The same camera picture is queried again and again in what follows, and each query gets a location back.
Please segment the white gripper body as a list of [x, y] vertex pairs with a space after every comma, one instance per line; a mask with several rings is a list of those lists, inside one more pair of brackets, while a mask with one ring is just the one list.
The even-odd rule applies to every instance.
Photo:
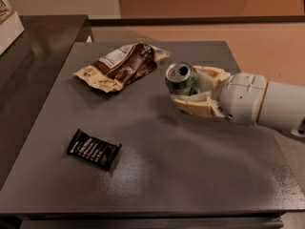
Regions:
[[262, 75], [237, 73], [220, 85], [219, 106], [228, 121], [245, 126], [254, 125], [267, 80]]

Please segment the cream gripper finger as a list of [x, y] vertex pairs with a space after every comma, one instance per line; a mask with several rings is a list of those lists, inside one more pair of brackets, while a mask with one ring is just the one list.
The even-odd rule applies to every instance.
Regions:
[[225, 114], [220, 108], [219, 102], [212, 99], [212, 92], [193, 94], [190, 96], [171, 94], [173, 105], [180, 111], [206, 118], [220, 117]]
[[194, 68], [201, 90], [216, 91], [220, 84], [231, 76], [230, 73], [216, 67], [195, 66]]

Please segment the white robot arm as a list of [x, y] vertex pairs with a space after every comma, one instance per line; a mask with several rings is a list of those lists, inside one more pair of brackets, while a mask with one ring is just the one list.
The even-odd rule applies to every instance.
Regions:
[[183, 113], [257, 124], [305, 140], [304, 86], [187, 62], [174, 63], [166, 70], [166, 84], [174, 106]]

